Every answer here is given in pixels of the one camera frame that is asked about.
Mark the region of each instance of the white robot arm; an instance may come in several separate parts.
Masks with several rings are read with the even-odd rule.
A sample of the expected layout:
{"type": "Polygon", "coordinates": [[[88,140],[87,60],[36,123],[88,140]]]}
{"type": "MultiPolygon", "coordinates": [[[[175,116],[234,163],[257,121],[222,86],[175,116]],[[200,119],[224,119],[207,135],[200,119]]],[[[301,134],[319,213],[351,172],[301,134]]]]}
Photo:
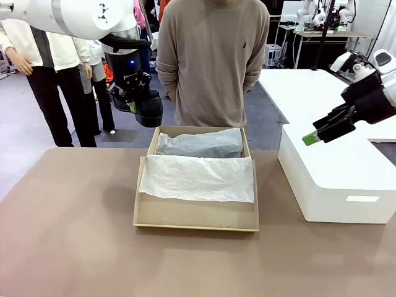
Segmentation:
{"type": "MultiPolygon", "coordinates": [[[[356,14],[355,12],[355,1],[356,0],[336,0],[334,4],[334,11],[340,11],[340,26],[341,30],[346,30],[348,19],[351,16],[356,14]]],[[[318,26],[326,17],[326,13],[324,10],[324,6],[321,0],[305,0],[304,8],[299,9],[297,11],[298,16],[298,26],[296,31],[304,30],[304,16],[310,14],[309,6],[314,2],[315,7],[317,8],[318,14],[312,19],[311,25],[318,26]]]]}
{"type": "Polygon", "coordinates": [[[162,102],[150,90],[151,76],[141,71],[140,40],[133,0],[0,0],[0,20],[24,20],[40,30],[99,40],[114,74],[114,105],[135,114],[145,127],[162,121],[162,102]]]}
{"type": "Polygon", "coordinates": [[[317,131],[303,138],[306,145],[344,136],[358,121],[376,124],[396,115],[396,58],[380,49],[374,53],[373,68],[359,59],[358,54],[345,53],[331,67],[335,72],[353,71],[356,77],[341,94],[345,103],[313,124],[317,131]]]}
{"type": "Polygon", "coordinates": [[[0,0],[0,19],[24,20],[40,30],[99,40],[136,28],[133,6],[130,0],[0,0]]]}
{"type": "Polygon", "coordinates": [[[348,24],[349,17],[352,17],[356,14],[355,3],[354,0],[348,0],[342,2],[343,3],[340,6],[345,8],[340,11],[340,17],[341,17],[340,25],[342,27],[346,27],[346,25],[348,24]]]}
{"type": "Polygon", "coordinates": [[[326,13],[324,11],[323,3],[321,0],[305,0],[304,7],[297,11],[298,26],[296,28],[296,31],[304,31],[304,24],[305,24],[304,16],[309,15],[311,13],[309,7],[311,6],[312,1],[314,2],[315,7],[317,7],[317,15],[312,19],[311,24],[313,26],[317,26],[325,18],[326,13]]]}

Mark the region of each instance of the beige sweater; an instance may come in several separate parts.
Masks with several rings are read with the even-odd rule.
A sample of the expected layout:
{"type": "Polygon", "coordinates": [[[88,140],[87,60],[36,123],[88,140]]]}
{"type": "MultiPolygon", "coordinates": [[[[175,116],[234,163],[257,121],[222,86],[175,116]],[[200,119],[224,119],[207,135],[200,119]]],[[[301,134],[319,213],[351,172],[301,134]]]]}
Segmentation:
{"type": "Polygon", "coordinates": [[[244,94],[264,63],[269,13],[259,0],[172,0],[158,41],[157,72],[176,92],[183,126],[244,127],[244,94]]]}

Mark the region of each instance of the white foam box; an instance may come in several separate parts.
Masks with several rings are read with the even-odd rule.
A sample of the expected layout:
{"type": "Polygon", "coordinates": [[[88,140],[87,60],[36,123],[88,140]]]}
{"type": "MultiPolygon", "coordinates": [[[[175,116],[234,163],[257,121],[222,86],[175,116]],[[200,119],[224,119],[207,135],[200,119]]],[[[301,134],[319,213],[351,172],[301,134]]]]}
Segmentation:
{"type": "Polygon", "coordinates": [[[396,167],[353,132],[307,147],[311,127],[283,125],[279,161],[309,222],[386,224],[396,212],[396,167]]]}
{"type": "MultiPolygon", "coordinates": [[[[180,134],[203,134],[229,128],[161,126],[156,128],[147,155],[156,154],[158,136],[168,134],[174,138],[180,134]]],[[[241,157],[250,157],[248,140],[241,129],[243,151],[241,157]]],[[[134,226],[180,228],[222,231],[259,231],[259,204],[257,200],[256,171],[254,169],[254,203],[202,202],[179,199],[162,199],[139,193],[145,157],[140,158],[139,175],[134,210],[134,226]]]]}

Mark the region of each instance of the cardboard box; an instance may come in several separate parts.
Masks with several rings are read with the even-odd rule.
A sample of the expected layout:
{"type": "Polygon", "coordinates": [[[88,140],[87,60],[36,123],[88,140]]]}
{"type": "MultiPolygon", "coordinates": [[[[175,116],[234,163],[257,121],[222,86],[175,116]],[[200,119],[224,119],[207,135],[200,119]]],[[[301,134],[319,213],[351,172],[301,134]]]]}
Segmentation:
{"type": "MultiPolygon", "coordinates": [[[[218,132],[229,128],[214,127],[167,127],[155,130],[147,155],[155,154],[160,133],[174,138],[180,134],[203,134],[218,132]]],[[[250,157],[248,140],[241,129],[243,152],[241,157],[250,157]]],[[[142,180],[145,157],[140,158],[137,189],[142,180]]],[[[223,230],[259,231],[259,205],[257,200],[256,171],[254,171],[254,203],[245,202],[201,202],[179,199],[162,199],[136,191],[134,226],[223,230]]]]}

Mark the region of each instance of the brown table surface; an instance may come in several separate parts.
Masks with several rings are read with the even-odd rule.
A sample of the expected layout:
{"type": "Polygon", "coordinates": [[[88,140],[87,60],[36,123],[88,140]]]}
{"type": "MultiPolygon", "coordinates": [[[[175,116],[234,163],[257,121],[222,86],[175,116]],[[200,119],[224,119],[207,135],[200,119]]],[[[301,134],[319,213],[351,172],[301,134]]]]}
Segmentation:
{"type": "Polygon", "coordinates": [[[0,295],[396,296],[396,219],[306,222],[277,152],[252,152],[254,234],[133,227],[141,155],[46,153],[0,204],[0,295]]]}

